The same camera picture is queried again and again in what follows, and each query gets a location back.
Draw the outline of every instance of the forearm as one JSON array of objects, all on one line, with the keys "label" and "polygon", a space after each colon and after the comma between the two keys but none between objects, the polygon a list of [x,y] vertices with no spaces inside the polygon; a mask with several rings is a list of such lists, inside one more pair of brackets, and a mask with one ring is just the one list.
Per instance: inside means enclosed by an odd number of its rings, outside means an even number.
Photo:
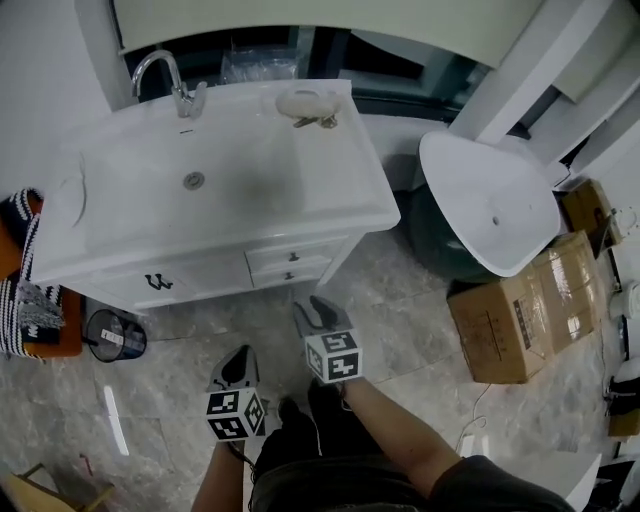
[{"label": "forearm", "polygon": [[242,512],[244,463],[217,443],[191,512]]},{"label": "forearm", "polygon": [[437,432],[365,379],[345,383],[345,400],[385,455],[425,496],[460,461]]}]

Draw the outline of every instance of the chrome faucet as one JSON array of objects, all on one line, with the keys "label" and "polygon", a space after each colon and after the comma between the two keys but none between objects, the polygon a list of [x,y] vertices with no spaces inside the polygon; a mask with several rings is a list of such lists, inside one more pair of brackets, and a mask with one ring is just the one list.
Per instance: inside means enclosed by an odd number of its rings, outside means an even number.
[{"label": "chrome faucet", "polygon": [[178,65],[173,58],[173,54],[167,50],[156,50],[147,55],[138,67],[133,72],[131,77],[131,95],[140,96],[140,82],[142,75],[151,65],[152,62],[162,59],[169,66],[169,73],[171,73],[171,94],[173,95],[173,101],[178,109],[178,117],[190,117],[197,119],[202,114],[204,108],[204,102],[207,99],[207,82],[200,82],[196,87],[193,97],[189,95],[189,89],[187,84],[180,78],[180,71],[178,71]]}]

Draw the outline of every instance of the fiducial marker cube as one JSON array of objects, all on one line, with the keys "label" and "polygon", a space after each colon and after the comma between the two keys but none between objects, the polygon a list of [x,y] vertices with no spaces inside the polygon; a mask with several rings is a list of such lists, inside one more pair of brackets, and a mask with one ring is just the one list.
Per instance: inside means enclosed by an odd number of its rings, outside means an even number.
[{"label": "fiducial marker cube", "polygon": [[362,376],[362,349],[355,329],[304,338],[307,364],[324,382],[340,382]]},{"label": "fiducial marker cube", "polygon": [[255,437],[265,412],[256,388],[209,394],[207,422],[218,441],[239,441]]}]

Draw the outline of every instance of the cabinet handle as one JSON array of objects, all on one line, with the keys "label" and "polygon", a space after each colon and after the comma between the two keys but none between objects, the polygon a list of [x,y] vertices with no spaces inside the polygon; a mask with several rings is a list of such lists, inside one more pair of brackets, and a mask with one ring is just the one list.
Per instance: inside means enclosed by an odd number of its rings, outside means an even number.
[{"label": "cabinet handle", "polygon": [[153,288],[154,290],[162,290],[163,288],[166,288],[167,290],[171,290],[171,287],[173,286],[173,283],[170,283],[169,281],[163,281],[162,280],[162,274],[156,274],[155,278],[157,282],[153,282],[152,281],[152,277],[150,274],[145,274],[144,277],[147,278],[147,283],[149,283],[149,286],[151,286],[151,288]]}]

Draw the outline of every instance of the drawer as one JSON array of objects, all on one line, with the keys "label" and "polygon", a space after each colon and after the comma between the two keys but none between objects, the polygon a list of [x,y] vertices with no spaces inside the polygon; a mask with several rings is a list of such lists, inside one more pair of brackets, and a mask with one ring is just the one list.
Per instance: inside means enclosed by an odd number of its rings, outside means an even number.
[{"label": "drawer", "polygon": [[256,272],[251,274],[251,278],[253,279],[253,286],[255,288],[267,288],[269,286],[309,281],[311,279],[320,279],[328,265],[329,263],[321,263],[319,265],[308,265],[291,268],[289,270]]},{"label": "drawer", "polygon": [[346,237],[304,244],[280,245],[247,251],[251,272],[328,264],[342,246]]}]

